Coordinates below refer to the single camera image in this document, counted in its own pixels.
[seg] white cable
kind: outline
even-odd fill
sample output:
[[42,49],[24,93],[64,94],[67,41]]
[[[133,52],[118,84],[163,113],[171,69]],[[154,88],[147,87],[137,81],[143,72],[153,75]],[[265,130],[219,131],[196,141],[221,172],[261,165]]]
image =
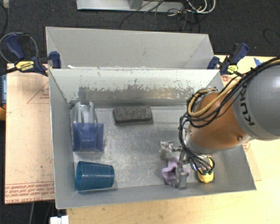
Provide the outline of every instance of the white cable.
[[204,4],[205,4],[204,9],[199,10],[198,13],[202,13],[202,12],[205,11],[205,9],[207,8],[207,1],[206,0],[204,0]]
[[190,7],[194,10],[194,12],[200,13],[200,14],[208,14],[208,13],[212,12],[215,9],[215,6],[216,6],[216,0],[213,0],[213,5],[212,5],[211,9],[209,11],[205,12],[204,10],[201,10],[201,11],[197,10],[195,7],[193,7],[193,5],[191,4],[191,2],[189,0],[187,0],[187,2],[190,5]]

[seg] yellow cable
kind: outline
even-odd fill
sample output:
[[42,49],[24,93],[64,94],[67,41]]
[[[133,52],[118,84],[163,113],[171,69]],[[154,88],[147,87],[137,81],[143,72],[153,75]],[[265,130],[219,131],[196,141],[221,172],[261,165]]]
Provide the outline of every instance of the yellow cable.
[[[228,91],[230,91],[240,80],[236,80],[235,83],[231,84],[230,86],[228,86],[226,88],[226,90],[224,90],[221,94],[219,94],[216,98],[214,98],[211,102],[209,102],[207,104],[207,106],[205,106],[203,109],[197,111],[197,112],[191,112],[192,110],[192,106],[194,104],[194,102],[197,99],[197,96],[199,95],[198,93],[194,95],[194,97],[191,99],[190,103],[189,103],[189,107],[188,107],[188,113],[190,116],[193,117],[198,117],[200,115],[202,115],[203,113],[205,113],[209,108],[211,108],[213,106],[214,103],[216,103],[222,96],[224,96]],[[207,93],[209,91],[214,90],[215,88],[212,89],[205,89],[200,91],[199,93]]]

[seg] gray cylinder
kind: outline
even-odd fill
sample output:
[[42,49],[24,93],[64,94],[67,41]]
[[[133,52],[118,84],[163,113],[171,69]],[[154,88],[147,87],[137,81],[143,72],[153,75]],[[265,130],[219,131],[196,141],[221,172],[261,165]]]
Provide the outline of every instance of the gray cylinder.
[[234,115],[248,135],[258,140],[280,138],[280,65],[260,72],[234,98]]

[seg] purple object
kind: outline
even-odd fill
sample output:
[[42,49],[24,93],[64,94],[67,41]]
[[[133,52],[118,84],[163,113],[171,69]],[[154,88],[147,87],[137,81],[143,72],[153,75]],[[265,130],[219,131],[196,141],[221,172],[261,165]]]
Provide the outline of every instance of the purple object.
[[[177,167],[178,157],[173,157],[168,161],[168,167],[162,169],[162,175],[168,185],[172,185],[171,180],[176,179],[175,169]],[[190,173],[190,169],[185,168],[185,172]]]

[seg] gray sponge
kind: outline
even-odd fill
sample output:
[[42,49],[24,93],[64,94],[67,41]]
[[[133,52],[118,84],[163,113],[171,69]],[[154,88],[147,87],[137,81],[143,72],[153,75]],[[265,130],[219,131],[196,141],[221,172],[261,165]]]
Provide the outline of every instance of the gray sponge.
[[117,107],[113,110],[113,117],[116,125],[153,122],[149,106]]

